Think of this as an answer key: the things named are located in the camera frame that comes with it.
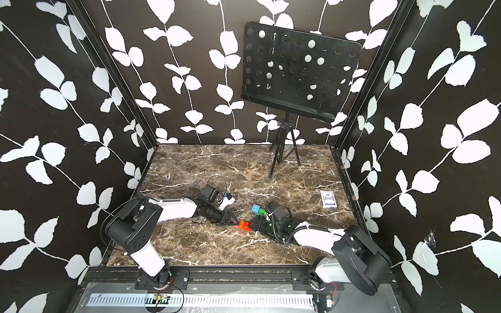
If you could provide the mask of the blue lego brick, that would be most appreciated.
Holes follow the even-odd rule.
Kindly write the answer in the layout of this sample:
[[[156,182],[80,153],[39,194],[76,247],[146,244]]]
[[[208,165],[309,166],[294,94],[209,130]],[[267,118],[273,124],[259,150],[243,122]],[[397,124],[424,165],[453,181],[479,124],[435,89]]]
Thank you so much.
[[[259,215],[260,214],[260,210],[261,210],[261,207],[257,204],[254,204],[254,206],[252,207],[252,212],[256,215]]]

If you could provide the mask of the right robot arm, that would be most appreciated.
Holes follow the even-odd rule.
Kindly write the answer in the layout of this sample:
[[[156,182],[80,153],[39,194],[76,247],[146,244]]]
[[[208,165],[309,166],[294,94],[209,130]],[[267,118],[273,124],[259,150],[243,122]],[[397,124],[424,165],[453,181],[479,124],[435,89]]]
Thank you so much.
[[[329,254],[308,269],[309,285],[324,290],[329,284],[351,283],[368,296],[378,292],[391,267],[390,257],[358,226],[331,229],[293,217],[277,202],[254,205],[255,217],[246,230],[259,232],[282,245],[306,246]]]

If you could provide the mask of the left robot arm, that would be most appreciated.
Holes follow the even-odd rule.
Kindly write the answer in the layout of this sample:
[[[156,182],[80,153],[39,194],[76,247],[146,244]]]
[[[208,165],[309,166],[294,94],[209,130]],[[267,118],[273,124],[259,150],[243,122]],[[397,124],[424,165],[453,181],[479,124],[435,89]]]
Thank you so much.
[[[112,218],[104,223],[104,233],[125,252],[149,277],[157,276],[165,267],[151,236],[160,222],[202,216],[215,224],[237,226],[234,214],[220,210],[208,202],[181,198],[157,200],[138,196],[124,203]]]

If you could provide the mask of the red lego brick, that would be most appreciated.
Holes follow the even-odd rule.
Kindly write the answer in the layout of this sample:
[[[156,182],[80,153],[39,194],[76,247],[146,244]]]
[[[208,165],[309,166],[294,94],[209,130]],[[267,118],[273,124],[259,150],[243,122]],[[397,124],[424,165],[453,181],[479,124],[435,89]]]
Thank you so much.
[[[249,223],[248,222],[244,222],[243,223],[243,229],[247,232],[250,232],[252,229],[249,227]]]

